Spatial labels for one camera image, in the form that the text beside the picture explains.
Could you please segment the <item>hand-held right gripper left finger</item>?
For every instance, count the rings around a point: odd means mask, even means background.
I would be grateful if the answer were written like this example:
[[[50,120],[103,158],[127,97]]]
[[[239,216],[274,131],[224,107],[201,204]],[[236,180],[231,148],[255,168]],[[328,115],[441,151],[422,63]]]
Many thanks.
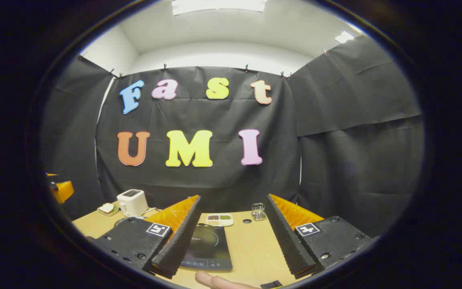
[[[125,265],[171,279],[189,248],[200,201],[195,195],[145,219],[124,218],[92,242]]]

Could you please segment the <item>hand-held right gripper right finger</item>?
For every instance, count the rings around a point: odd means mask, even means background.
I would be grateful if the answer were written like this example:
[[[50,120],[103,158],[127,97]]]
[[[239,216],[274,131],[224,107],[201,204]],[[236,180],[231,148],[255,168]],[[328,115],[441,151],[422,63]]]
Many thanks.
[[[335,267],[372,241],[341,216],[322,218],[273,194],[265,213],[296,279]]]

